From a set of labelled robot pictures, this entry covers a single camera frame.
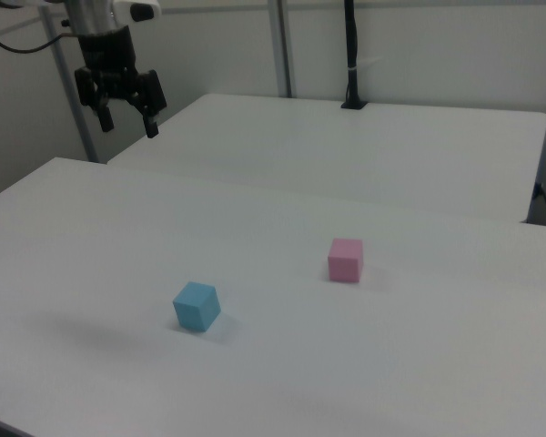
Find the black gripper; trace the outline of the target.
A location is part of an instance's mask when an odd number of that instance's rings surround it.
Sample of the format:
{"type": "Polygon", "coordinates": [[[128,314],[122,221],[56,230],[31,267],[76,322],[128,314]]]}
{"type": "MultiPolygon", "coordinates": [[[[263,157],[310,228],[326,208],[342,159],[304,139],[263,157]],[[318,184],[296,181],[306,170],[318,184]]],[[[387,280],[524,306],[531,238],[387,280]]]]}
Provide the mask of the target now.
{"type": "Polygon", "coordinates": [[[108,96],[128,99],[142,116],[147,137],[157,136],[157,117],[167,101],[155,70],[137,72],[129,27],[79,36],[78,42],[85,61],[74,73],[79,101],[97,115],[102,131],[110,132],[115,127],[107,107],[108,96]]]}

